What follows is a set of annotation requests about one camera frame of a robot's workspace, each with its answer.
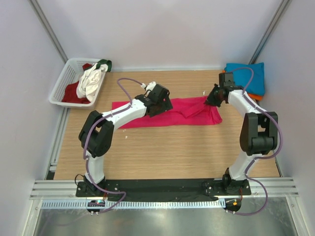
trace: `pink cloth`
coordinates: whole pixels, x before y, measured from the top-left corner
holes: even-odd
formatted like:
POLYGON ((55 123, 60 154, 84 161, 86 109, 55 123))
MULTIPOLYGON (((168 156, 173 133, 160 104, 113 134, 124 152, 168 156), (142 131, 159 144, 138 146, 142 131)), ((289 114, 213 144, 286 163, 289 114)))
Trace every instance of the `pink cloth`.
MULTIPOLYGON (((220 124, 222 118, 217 107, 205 105, 206 98, 207 96, 171 99, 172 110, 154 117, 145 116, 135 119, 121 128, 220 124)), ((112 109, 116 109, 126 103, 128 102, 113 102, 112 109)))

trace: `metal floor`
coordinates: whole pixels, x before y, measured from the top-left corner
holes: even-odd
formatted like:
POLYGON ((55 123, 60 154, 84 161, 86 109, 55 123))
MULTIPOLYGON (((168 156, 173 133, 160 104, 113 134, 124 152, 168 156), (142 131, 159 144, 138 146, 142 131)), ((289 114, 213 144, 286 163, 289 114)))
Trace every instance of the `metal floor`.
MULTIPOLYGON (((253 212, 264 198, 243 199, 240 212, 253 212)), ((270 198, 254 216, 221 208, 114 210, 86 215, 85 209, 42 209, 35 236, 297 236, 286 198, 270 198)))

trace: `wooden surface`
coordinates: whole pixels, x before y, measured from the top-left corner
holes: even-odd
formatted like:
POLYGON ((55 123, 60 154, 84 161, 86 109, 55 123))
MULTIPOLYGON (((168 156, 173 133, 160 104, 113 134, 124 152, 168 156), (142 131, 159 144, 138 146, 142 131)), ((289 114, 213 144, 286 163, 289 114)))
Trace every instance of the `wooden surface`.
MULTIPOLYGON (((127 101, 116 84, 121 77, 141 82, 156 81, 170 90, 171 98, 209 94, 218 83, 219 71, 152 71, 108 73, 96 110, 111 110, 113 101, 127 101)), ((143 90, 136 83, 122 81, 132 97, 143 90)), ((104 162, 108 179, 207 178, 222 177, 240 152, 242 117, 229 104, 219 108, 223 122, 208 126, 169 126, 118 129, 104 162)), ((55 179, 74 179, 85 173, 83 149, 78 134, 90 111, 71 109, 55 179)), ((278 177, 275 161, 259 161, 252 177, 278 177)))

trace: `laundry basket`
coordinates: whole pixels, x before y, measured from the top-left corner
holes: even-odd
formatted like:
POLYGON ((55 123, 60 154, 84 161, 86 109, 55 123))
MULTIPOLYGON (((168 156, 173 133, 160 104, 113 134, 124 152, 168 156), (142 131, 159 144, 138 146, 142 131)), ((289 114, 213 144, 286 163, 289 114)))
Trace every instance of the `laundry basket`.
POLYGON ((93 100, 89 104, 79 104, 79 103, 68 103, 62 102, 64 97, 65 88, 79 81, 80 77, 83 75, 84 70, 82 66, 86 63, 95 64, 100 59, 90 59, 90 58, 71 58, 65 64, 55 87, 49 97, 49 101, 53 104, 57 104, 63 107, 68 108, 78 108, 78 109, 94 109, 96 105, 97 96, 99 94, 99 90, 103 84, 103 80, 106 72, 102 72, 102 77, 100 79, 99 86, 96 90, 93 100))

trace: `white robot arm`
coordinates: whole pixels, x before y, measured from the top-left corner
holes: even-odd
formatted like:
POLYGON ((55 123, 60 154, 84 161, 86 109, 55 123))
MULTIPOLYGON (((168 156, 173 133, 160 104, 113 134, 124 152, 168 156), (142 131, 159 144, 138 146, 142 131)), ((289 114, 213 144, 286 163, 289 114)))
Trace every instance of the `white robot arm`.
MULTIPOLYGON (((136 96, 131 102, 109 112, 99 113, 93 111, 88 116, 81 132, 79 140, 82 147, 88 137, 88 133, 93 124, 103 119, 97 125, 99 131, 94 129, 88 138, 88 148, 86 156, 89 159, 88 170, 93 181, 101 188, 105 188, 105 175, 103 171, 104 155, 109 150, 113 133, 128 122, 143 116, 153 117, 160 113, 171 110, 172 104, 169 99, 169 90, 156 82, 151 82, 147 86, 142 86, 146 92, 136 96)), ((85 174, 85 182, 90 188, 95 189, 88 173, 85 174)))
POLYGON ((244 118, 240 134, 242 151, 232 166, 227 168, 220 183, 209 183, 216 188, 209 196, 237 195, 241 189, 249 186, 247 176, 255 163, 263 155, 276 149, 278 144, 278 130, 271 121, 271 117, 278 122, 275 112, 268 112, 256 105, 242 87, 235 86, 233 73, 219 74, 219 85, 215 84, 207 97, 206 104, 220 107, 225 101, 231 104, 244 118))

